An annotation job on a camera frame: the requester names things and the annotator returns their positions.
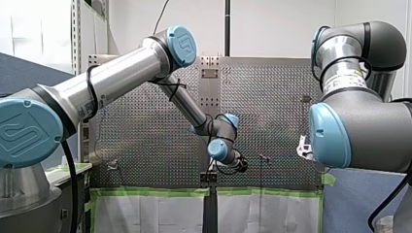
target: black hose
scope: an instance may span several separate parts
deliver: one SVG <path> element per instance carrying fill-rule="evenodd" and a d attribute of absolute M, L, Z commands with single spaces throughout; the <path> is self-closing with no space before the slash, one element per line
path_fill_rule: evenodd
<path fill-rule="evenodd" d="M 401 98 L 401 99 L 395 99 L 391 101 L 392 103 L 395 102 L 409 102 L 412 103 L 412 98 Z M 375 227 L 373 227 L 373 220 L 381 213 L 389 203 L 391 203 L 392 200 L 402 191 L 402 189 L 406 186 L 406 184 L 411 181 L 412 177 L 412 161 L 409 163 L 409 167 L 406 170 L 406 176 L 403 178 L 403 180 L 397 185 L 397 187 L 392 191 L 392 193 L 381 203 L 381 205 L 378 206 L 378 208 L 375 209 L 375 211 L 369 216 L 367 219 L 367 224 L 369 225 L 369 228 L 371 231 L 375 232 Z"/>
<path fill-rule="evenodd" d="M 230 56 L 230 0 L 224 8 L 224 56 Z"/>
<path fill-rule="evenodd" d="M 78 183 L 76 175 L 75 162 L 72 157 L 72 152 L 70 151 L 69 145 L 66 141 L 61 142 L 64 154 L 66 155 L 67 164 L 69 165 L 70 181 L 72 183 L 72 222 L 70 225 L 70 233 L 76 233 L 78 227 Z"/>
<path fill-rule="evenodd" d="M 369 228 L 370 228 L 371 231 L 375 232 L 375 227 L 373 227 L 373 219 L 375 219 L 379 215 L 379 213 L 381 213 L 388 206 L 388 204 L 391 203 L 392 200 L 394 200 L 394 198 L 406 186 L 406 184 L 411 179 L 411 177 L 412 177 L 412 172 L 410 170 L 410 165 L 409 165 L 409 171 L 406 174 L 406 176 L 403 178 L 403 180 L 397 185 L 397 187 L 394 189 L 394 191 L 392 191 L 392 193 L 385 199 L 385 201 L 382 202 L 382 204 L 379 205 L 378 208 L 376 208 L 375 211 L 367 219 L 367 224 L 369 225 Z"/>

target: white object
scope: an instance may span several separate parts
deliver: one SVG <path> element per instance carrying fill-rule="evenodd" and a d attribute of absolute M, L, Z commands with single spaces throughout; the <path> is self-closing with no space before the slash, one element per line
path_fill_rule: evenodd
<path fill-rule="evenodd" d="M 315 161 L 312 153 L 312 146 L 305 144 L 306 136 L 300 135 L 299 146 L 296 148 L 297 155 L 307 160 Z"/>

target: metal pole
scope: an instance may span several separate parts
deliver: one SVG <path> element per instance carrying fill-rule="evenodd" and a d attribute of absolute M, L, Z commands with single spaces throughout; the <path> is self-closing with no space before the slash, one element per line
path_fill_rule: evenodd
<path fill-rule="evenodd" d="M 230 0 L 226 0 L 224 13 L 224 56 L 230 56 Z"/>

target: gray robot arm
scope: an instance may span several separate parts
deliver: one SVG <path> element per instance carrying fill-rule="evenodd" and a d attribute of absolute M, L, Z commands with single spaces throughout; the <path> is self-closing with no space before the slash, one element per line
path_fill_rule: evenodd
<path fill-rule="evenodd" d="M 152 82 L 159 84 L 162 90 L 171 97 L 173 103 L 194 126 L 198 134 L 220 138 L 209 145 L 210 156 L 225 165 L 241 171 L 245 170 L 245 164 L 242 163 L 244 158 L 232 148 L 238 118 L 232 115 L 216 119 L 207 118 L 187 91 L 179 88 L 177 80 L 171 75 L 175 70 L 192 64 L 195 58 L 196 45 L 191 34 L 185 27 L 170 27 L 144 39 L 140 49 L 90 69 L 66 82 L 55 86 L 39 84 L 2 99 L 0 109 L 6 106 L 4 108 L 7 109 L 3 110 L 8 111 L 16 105 L 16 116 L 21 115 L 21 111 L 27 111 L 27 114 L 37 121 L 36 123 L 28 122 L 27 119 L 22 118 L 14 123 L 25 125 L 26 128 L 37 128 L 38 132 L 50 135 L 50 137 L 45 136 L 39 139 L 44 140 L 44 143 L 37 145 L 33 143 L 30 147 L 27 142 L 21 142 L 18 145 L 17 139 L 2 141 L 0 137 L 0 146 L 3 148 L 17 146 L 16 150 L 9 150 L 0 155 L 0 165 L 19 168 L 40 162 L 50 155 L 59 142 L 76 133 L 79 122 L 93 117 L 97 109 L 104 108 L 142 83 Z M 27 106 L 20 109 L 19 106 L 24 106 L 24 103 Z M 10 122 L 4 120 L 4 118 L 3 121 L 0 120 L 3 122 L 0 125 L 0 134 L 1 128 L 11 125 Z M 16 132 L 11 129 L 3 133 L 5 137 L 13 138 L 10 135 Z"/>
<path fill-rule="evenodd" d="M 339 168 L 406 170 L 412 158 L 412 106 L 386 103 L 405 57 L 402 35 L 385 22 L 319 32 L 312 59 L 322 70 L 324 96 L 310 110 L 317 161 Z M 370 75 L 364 75 L 362 61 Z"/>

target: black cable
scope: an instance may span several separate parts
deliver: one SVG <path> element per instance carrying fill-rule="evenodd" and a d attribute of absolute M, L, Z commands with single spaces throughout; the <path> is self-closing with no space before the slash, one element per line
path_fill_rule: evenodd
<path fill-rule="evenodd" d="M 336 64 L 337 62 L 344 60 L 344 59 L 357 59 L 360 62 L 364 63 L 364 67 L 368 70 L 366 77 L 364 78 L 365 81 L 367 81 L 370 77 L 370 75 L 372 74 L 372 65 L 370 64 L 370 62 L 361 56 L 358 55 L 350 55 L 350 56 L 342 56 L 342 57 L 338 57 L 334 60 L 332 60 L 331 62 L 328 63 L 328 65 L 323 69 L 322 73 L 321 73 L 321 77 L 319 79 L 319 85 L 321 87 L 321 91 L 324 91 L 324 76 L 326 71 L 334 64 Z"/>
<path fill-rule="evenodd" d="M 5 98 L 9 95 L 12 95 L 12 93 L 0 93 L 0 98 Z"/>
<path fill-rule="evenodd" d="M 224 117 L 232 126 L 233 130 L 234 130 L 234 140 L 237 139 L 237 127 L 234 125 L 234 123 L 224 114 L 218 114 L 216 115 L 215 119 L 219 118 L 219 117 Z"/>
<path fill-rule="evenodd" d="M 169 3 L 169 0 L 166 0 L 166 2 L 164 3 L 163 9 L 161 10 L 160 16 L 158 17 L 157 23 L 155 24 L 155 27 L 154 27 L 154 34 L 157 30 L 157 27 L 158 27 L 158 24 L 160 23 L 161 18 L 163 17 L 164 10 L 166 9 L 166 6 L 168 3 Z"/>
<path fill-rule="evenodd" d="M 232 176 L 232 175 L 235 175 L 236 173 L 237 173 L 237 170 L 234 170 L 234 172 L 232 172 L 232 173 L 227 173 L 227 172 L 225 172 L 224 170 L 222 170 L 219 166 L 218 166 L 218 161 L 215 159 L 215 166 L 216 166 L 216 168 L 218 169 L 218 171 L 220 172 L 220 173 L 222 173 L 222 174 L 224 174 L 224 175 L 227 175 L 227 176 Z"/>
<path fill-rule="evenodd" d="M 83 122 L 88 122 L 91 118 L 96 116 L 97 110 L 99 109 L 99 102 L 97 100 L 96 91 L 94 90 L 94 86 L 91 83 L 91 70 L 93 70 L 97 66 L 98 65 L 89 66 L 86 70 L 87 89 L 88 89 L 88 92 L 90 93 L 91 97 L 93 98 L 93 109 L 91 111 L 91 114 L 86 119 L 84 119 Z"/>
<path fill-rule="evenodd" d="M 169 102 L 172 102 L 172 99 L 175 96 L 175 94 L 178 92 L 178 89 L 180 86 L 182 86 L 184 89 L 188 88 L 186 84 L 180 83 L 180 79 L 178 79 L 177 83 L 159 83 L 158 81 L 149 81 L 149 83 L 154 83 L 157 85 L 175 85 L 176 88 L 173 90 L 172 94 L 170 95 Z"/>
<path fill-rule="evenodd" d="M 399 102 L 409 102 L 412 103 L 412 98 L 400 98 L 391 101 L 392 103 L 399 103 Z"/>
<path fill-rule="evenodd" d="M 61 142 L 64 154 L 66 155 L 67 164 L 69 165 L 70 181 L 72 183 L 72 222 L 70 225 L 70 233 L 76 233 L 78 227 L 78 183 L 76 175 L 75 162 L 72 157 L 72 152 L 70 151 L 69 145 L 66 141 Z"/>
<path fill-rule="evenodd" d="M 379 213 L 384 210 L 389 203 L 391 203 L 392 200 L 402 191 L 402 189 L 406 186 L 408 181 L 412 177 L 412 161 L 409 163 L 409 168 L 407 170 L 406 176 L 403 178 L 403 180 L 397 185 L 397 187 L 392 191 L 392 193 L 381 203 L 381 205 L 378 206 L 378 208 L 375 209 L 375 211 L 369 216 L 367 219 L 367 224 L 369 225 L 369 228 L 372 232 L 375 232 L 375 227 L 373 227 L 373 219 L 375 219 Z"/>
<path fill-rule="evenodd" d="M 94 152 L 94 155 L 96 155 L 96 157 L 98 159 L 100 159 L 103 162 L 108 162 L 108 160 L 103 159 L 102 157 L 100 157 L 100 155 L 97 154 L 97 150 L 96 150 L 97 144 L 101 141 L 101 132 L 102 132 L 101 125 L 103 123 L 104 118 L 106 117 L 106 109 L 103 108 L 102 111 L 103 111 L 103 116 L 102 116 L 102 118 L 100 118 L 99 124 L 97 125 L 99 133 L 97 134 L 96 142 L 94 143 L 94 146 L 93 146 L 93 152 Z"/>
<path fill-rule="evenodd" d="M 312 70 L 312 75 L 313 78 L 315 78 L 316 81 L 320 81 L 318 76 L 315 73 L 315 63 L 316 63 L 316 51 L 317 51 L 317 46 L 318 46 L 318 41 L 319 37 L 321 36 L 321 33 L 324 31 L 324 29 L 329 29 L 329 26 L 322 26 L 318 29 L 318 31 L 315 34 L 315 38 L 312 41 L 312 54 L 311 54 L 311 70 Z"/>

